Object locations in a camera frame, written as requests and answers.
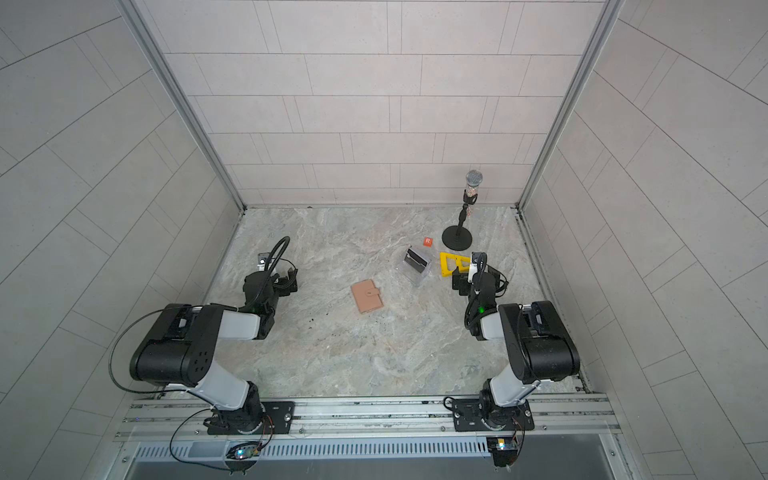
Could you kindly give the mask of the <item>brown leather card holder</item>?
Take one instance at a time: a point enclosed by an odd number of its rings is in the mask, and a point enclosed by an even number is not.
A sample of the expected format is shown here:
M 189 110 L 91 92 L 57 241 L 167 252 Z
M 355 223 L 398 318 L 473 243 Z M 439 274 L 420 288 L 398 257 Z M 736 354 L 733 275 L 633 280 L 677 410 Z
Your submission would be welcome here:
M 381 292 L 372 279 L 367 279 L 351 286 L 351 293 L 358 311 L 369 313 L 383 307 Z

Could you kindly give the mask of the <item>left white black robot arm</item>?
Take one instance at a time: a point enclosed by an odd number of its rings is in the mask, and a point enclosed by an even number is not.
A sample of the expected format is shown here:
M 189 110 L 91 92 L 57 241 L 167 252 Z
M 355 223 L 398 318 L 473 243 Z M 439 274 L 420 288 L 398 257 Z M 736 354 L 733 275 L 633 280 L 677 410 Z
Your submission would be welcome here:
M 248 275 L 243 285 L 246 304 L 240 308 L 168 305 L 134 352 L 131 377 L 208 403 L 212 416 L 204 425 L 210 435 L 288 433 L 295 404 L 262 401 L 255 383 L 234 376 L 214 356 L 220 340 L 266 339 L 278 300 L 297 291 L 297 269 L 291 267 L 284 276 L 267 271 Z

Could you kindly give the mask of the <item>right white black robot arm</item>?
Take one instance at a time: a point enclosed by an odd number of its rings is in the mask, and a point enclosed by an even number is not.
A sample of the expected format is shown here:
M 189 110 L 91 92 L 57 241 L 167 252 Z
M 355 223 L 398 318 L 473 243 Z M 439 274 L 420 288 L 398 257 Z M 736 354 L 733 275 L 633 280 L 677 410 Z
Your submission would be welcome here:
M 581 364 L 553 303 L 499 304 L 507 286 L 484 252 L 472 253 L 468 267 L 452 273 L 452 288 L 467 298 L 465 329 L 479 341 L 502 340 L 507 351 L 507 365 L 486 380 L 472 411 L 454 408 L 464 418 L 479 418 L 490 430 L 524 427 L 527 397 L 543 382 L 576 375 Z

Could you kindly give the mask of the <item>clear acrylic card box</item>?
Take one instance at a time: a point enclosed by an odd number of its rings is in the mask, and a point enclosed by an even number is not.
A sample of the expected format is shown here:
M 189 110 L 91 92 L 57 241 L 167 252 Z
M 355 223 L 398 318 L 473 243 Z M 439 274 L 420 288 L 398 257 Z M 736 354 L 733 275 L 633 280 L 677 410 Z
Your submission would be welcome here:
M 432 257 L 414 246 L 409 246 L 397 262 L 398 271 L 414 286 L 418 287 L 429 276 Z

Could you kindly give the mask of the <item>yellow triangular plastic piece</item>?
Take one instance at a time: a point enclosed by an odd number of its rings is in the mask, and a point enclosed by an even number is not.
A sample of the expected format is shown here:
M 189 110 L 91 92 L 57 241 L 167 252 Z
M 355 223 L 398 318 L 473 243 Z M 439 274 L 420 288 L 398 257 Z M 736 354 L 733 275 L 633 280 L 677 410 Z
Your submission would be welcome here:
M 440 271 L 442 277 L 450 277 L 455 272 L 460 274 L 467 273 L 471 265 L 471 258 L 452 254 L 448 252 L 441 252 L 439 254 Z

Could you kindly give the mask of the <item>left green circuit board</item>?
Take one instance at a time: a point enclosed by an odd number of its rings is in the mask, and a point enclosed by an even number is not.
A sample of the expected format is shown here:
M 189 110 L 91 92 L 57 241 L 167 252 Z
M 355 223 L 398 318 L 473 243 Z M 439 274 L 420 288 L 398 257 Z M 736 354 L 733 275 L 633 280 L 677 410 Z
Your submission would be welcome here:
M 233 461 L 247 461 L 259 456 L 260 442 L 246 442 L 232 446 L 226 453 L 226 458 Z

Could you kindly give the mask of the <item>right circuit board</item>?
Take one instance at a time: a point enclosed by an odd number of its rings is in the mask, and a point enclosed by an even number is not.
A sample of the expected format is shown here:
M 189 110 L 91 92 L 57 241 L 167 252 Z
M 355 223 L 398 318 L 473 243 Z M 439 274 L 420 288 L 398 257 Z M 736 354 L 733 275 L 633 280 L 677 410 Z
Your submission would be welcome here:
M 487 450 L 497 468 L 511 467 L 518 459 L 521 441 L 516 437 L 487 437 Z

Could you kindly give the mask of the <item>perforated vent strip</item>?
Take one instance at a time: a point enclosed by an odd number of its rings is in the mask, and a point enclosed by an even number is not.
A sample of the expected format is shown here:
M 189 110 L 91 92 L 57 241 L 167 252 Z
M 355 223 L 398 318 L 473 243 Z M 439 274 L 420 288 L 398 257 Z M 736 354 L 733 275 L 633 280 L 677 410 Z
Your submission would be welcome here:
M 142 462 L 172 461 L 216 463 L 228 459 L 235 446 L 229 441 L 181 441 L 173 447 L 166 442 L 146 442 L 138 446 L 135 459 Z M 475 437 L 417 438 L 324 438 L 272 441 L 250 460 L 326 460 L 384 458 L 482 458 L 490 452 L 484 439 Z

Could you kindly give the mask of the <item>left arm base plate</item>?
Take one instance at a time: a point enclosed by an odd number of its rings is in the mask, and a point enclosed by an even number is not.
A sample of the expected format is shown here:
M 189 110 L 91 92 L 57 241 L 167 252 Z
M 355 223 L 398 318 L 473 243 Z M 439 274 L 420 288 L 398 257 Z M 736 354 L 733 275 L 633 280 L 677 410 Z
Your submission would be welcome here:
M 266 401 L 214 413 L 203 421 L 209 435 L 283 435 L 290 432 L 296 404 Z

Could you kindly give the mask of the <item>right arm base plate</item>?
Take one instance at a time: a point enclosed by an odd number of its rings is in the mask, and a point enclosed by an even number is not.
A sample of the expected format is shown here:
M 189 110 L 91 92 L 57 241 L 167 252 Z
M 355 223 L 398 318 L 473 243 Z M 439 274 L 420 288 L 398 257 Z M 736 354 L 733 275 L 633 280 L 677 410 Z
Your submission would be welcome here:
M 443 406 L 453 416 L 457 432 L 513 432 L 535 429 L 528 402 L 512 407 L 499 407 L 479 397 L 445 397 Z

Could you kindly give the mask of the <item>aluminium mounting rail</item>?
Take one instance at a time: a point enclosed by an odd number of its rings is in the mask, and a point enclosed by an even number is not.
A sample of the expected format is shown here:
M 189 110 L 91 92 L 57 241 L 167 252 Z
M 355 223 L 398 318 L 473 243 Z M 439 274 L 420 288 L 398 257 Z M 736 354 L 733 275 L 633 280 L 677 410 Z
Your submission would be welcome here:
M 288 434 L 274 439 L 394 438 L 432 436 L 491 436 L 618 433 L 614 409 L 603 394 L 542 394 L 528 397 L 535 429 L 513 432 L 457 432 L 453 416 L 443 406 L 445 396 L 295 398 Z M 208 407 L 188 399 L 135 400 L 118 420 L 115 441 L 159 441 L 208 438 L 203 421 Z

